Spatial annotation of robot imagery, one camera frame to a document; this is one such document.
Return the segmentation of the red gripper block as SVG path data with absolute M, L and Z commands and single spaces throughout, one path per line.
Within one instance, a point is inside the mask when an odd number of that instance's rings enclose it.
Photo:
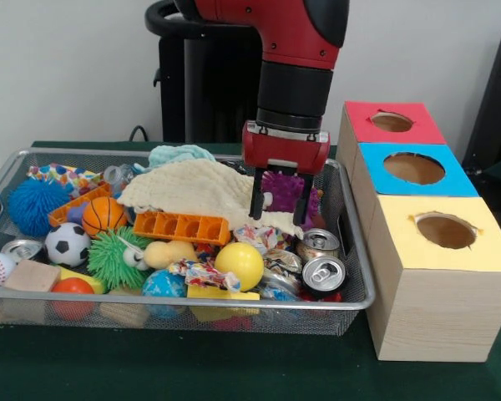
M 248 120 L 244 124 L 242 142 L 245 163 L 255 167 L 249 217 L 261 218 L 265 199 L 261 183 L 266 170 L 288 168 L 294 169 L 304 182 L 293 215 L 296 226 L 304 224 L 314 175 L 321 172 L 329 154 L 329 133 L 301 134 L 267 128 Z

